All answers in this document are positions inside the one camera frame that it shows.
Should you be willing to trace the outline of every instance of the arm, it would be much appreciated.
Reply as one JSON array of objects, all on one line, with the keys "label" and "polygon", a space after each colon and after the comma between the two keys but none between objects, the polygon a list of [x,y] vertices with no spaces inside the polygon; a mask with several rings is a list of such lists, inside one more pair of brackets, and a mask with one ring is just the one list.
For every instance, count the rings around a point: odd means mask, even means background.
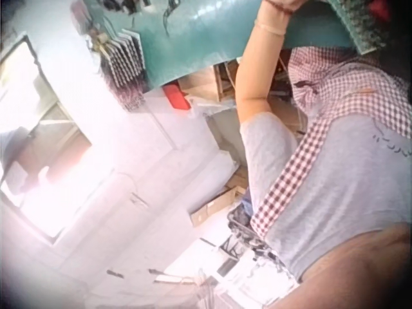
[{"label": "arm", "polygon": [[236,104],[242,123],[254,115],[271,112],[267,102],[284,36],[268,31],[265,26],[285,33],[289,15],[263,1],[236,75]]}]

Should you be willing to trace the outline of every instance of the bracelet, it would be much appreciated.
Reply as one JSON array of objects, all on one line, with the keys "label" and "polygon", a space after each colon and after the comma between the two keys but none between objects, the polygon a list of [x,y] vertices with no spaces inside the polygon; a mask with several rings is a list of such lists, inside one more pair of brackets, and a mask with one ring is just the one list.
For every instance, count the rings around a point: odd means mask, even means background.
[{"label": "bracelet", "polygon": [[272,5],[275,9],[283,12],[286,15],[292,15],[294,13],[293,10],[290,10],[288,8],[284,8],[283,6],[271,1],[271,0],[264,0],[265,2],[268,2],[270,5]]},{"label": "bracelet", "polygon": [[255,20],[255,26],[258,26],[259,28],[262,28],[266,30],[267,32],[270,32],[271,34],[278,35],[280,37],[286,34],[285,30],[279,30],[277,28],[268,26],[267,24],[261,24],[257,19]]}]

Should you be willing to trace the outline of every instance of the sleeve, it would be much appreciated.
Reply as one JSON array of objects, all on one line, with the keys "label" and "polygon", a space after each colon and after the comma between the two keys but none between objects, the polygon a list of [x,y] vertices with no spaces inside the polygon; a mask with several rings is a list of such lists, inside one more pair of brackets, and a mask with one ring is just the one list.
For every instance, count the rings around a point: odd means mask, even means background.
[{"label": "sleeve", "polygon": [[254,212],[297,148],[292,132],[272,113],[259,113],[240,127]]}]

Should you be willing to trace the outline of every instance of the gray t-shirt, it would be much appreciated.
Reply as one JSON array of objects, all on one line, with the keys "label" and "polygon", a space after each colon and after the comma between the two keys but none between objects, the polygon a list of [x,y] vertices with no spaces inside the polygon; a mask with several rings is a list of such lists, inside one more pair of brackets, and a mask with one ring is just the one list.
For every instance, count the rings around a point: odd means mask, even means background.
[{"label": "gray t-shirt", "polygon": [[[241,135],[256,212],[297,140],[271,113],[242,124]],[[411,155],[410,140],[372,118],[332,123],[312,170],[265,238],[296,279],[354,236],[411,223]]]}]

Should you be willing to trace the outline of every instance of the red object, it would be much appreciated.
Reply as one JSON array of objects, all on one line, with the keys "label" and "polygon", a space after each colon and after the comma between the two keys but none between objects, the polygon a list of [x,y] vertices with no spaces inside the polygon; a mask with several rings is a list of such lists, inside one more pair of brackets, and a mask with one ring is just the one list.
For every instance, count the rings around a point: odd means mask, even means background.
[{"label": "red object", "polygon": [[185,111],[191,108],[191,105],[186,101],[185,96],[177,85],[165,85],[162,89],[173,108]]},{"label": "red object", "polygon": [[381,21],[389,22],[391,20],[391,13],[389,11],[387,0],[373,0],[369,4],[369,10]]}]

